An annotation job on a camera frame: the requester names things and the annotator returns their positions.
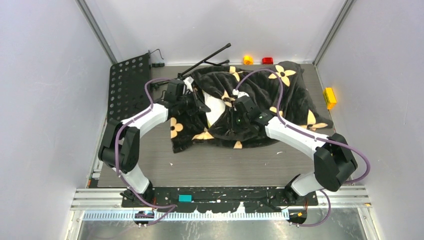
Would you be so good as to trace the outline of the white pillow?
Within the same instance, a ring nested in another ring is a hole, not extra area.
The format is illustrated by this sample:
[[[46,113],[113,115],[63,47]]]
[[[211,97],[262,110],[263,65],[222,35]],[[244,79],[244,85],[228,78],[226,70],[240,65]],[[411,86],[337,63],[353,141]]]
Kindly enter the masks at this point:
[[[226,104],[220,97],[214,97],[209,93],[203,91],[204,103],[210,109],[206,112],[207,126],[210,128],[225,112]]]

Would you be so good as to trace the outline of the black floral pillowcase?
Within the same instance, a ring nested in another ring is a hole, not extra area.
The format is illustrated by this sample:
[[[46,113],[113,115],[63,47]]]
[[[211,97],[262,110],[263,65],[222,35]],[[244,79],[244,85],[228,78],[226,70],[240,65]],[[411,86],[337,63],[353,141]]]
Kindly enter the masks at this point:
[[[210,66],[185,75],[192,103],[171,116],[173,152],[196,143],[232,149],[273,145],[264,130],[272,118],[310,131],[332,128],[333,121],[317,111],[303,73],[300,64],[282,61],[259,71]]]

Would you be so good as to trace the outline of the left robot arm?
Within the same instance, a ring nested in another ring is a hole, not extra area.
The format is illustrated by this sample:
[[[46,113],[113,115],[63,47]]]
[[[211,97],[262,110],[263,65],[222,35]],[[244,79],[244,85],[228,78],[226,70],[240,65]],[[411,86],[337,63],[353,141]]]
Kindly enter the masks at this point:
[[[111,119],[107,123],[98,150],[98,159],[114,169],[118,177],[129,186],[136,203],[141,207],[148,207],[153,202],[154,190],[152,182],[138,165],[142,136],[172,116],[183,113],[192,116],[210,111],[190,82],[178,78],[170,79],[162,96],[150,100],[145,110],[127,119]]]

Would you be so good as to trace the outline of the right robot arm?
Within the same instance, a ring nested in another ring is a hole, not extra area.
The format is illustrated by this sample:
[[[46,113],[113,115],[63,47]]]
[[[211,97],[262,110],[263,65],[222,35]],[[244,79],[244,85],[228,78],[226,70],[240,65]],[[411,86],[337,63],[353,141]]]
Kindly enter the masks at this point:
[[[296,175],[284,187],[282,196],[286,203],[299,205],[306,195],[322,189],[336,192],[357,169],[355,157],[342,135],[328,136],[281,120],[277,113],[261,111],[248,96],[237,98],[233,105],[240,127],[285,143],[313,161],[311,172]]]

